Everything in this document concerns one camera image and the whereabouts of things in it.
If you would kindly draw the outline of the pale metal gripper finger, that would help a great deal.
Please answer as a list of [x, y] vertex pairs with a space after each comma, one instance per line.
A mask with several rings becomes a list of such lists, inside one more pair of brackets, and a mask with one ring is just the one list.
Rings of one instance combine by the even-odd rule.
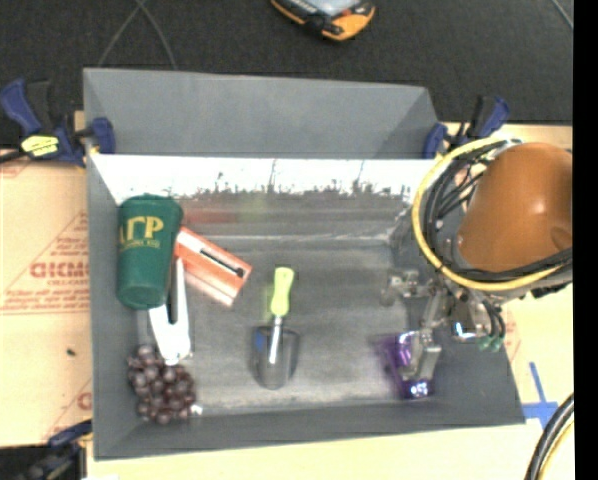
[[424, 298], [430, 293], [430, 284], [418, 269], [388, 269], [380, 290], [380, 304], [394, 305], [397, 300]]
[[435, 342], [434, 336], [427, 330], [414, 333], [411, 343], [411, 366], [413, 380], [432, 380], [442, 347]]

